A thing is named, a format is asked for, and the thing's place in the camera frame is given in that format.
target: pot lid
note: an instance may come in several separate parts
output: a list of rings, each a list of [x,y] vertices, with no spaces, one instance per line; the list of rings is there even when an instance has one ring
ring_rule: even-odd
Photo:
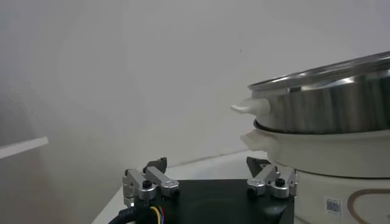
[[[324,82],[328,86],[328,82],[334,82],[335,80],[342,80],[348,77],[369,75],[370,72],[377,71],[384,71],[386,73],[385,76],[390,75],[390,51],[284,75],[254,83],[249,85],[248,88],[252,91],[273,91],[300,88],[302,86]]]

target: cable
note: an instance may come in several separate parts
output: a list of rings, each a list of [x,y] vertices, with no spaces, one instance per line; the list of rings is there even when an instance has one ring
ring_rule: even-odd
[[[164,213],[164,209],[161,207],[161,206],[159,206],[158,207],[159,208],[159,210],[160,210],[160,213],[161,213],[161,216],[162,216],[162,223],[164,224],[165,223],[165,213]]]
[[[161,224],[161,216],[160,216],[160,212],[158,211],[158,209],[155,206],[151,206],[151,210],[153,210],[157,215],[157,223]]]
[[[119,214],[111,220],[108,224],[125,224],[135,221],[137,213],[134,207],[123,209],[119,211]]]

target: silver bracket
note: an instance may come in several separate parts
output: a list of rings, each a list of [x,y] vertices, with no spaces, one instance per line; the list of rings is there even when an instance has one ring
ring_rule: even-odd
[[[145,177],[160,187],[163,196],[176,198],[180,195],[179,182],[168,178],[156,167],[146,168]]]
[[[277,167],[274,165],[267,165],[258,175],[246,181],[248,185],[248,194],[250,194],[250,196],[264,195],[267,186],[270,186],[271,182],[278,178],[278,176]]]
[[[126,170],[122,178],[124,203],[130,207],[134,197],[151,200],[156,197],[156,185],[142,176],[136,169]]]
[[[280,176],[271,183],[271,195],[276,198],[296,196],[297,174],[291,167],[279,166]]]
[[[252,197],[264,195],[269,189],[276,198],[288,198],[296,196],[297,174],[290,167],[267,165],[257,176],[247,180],[247,185]]]

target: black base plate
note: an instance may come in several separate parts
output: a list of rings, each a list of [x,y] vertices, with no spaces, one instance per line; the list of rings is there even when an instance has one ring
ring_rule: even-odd
[[[251,200],[246,180],[182,180],[175,201],[158,193],[154,203],[165,210],[166,224],[294,223],[294,198],[266,194]],[[148,215],[137,224],[157,223]]]

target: black screw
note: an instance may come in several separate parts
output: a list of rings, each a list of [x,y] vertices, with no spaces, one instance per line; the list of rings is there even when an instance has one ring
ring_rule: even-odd
[[[286,184],[286,182],[283,179],[281,179],[281,178],[278,178],[278,179],[275,180],[275,185],[277,187],[283,187],[285,184]]]
[[[149,188],[152,187],[152,185],[153,185],[153,183],[150,180],[144,180],[142,182],[142,188],[143,189],[149,189]]]

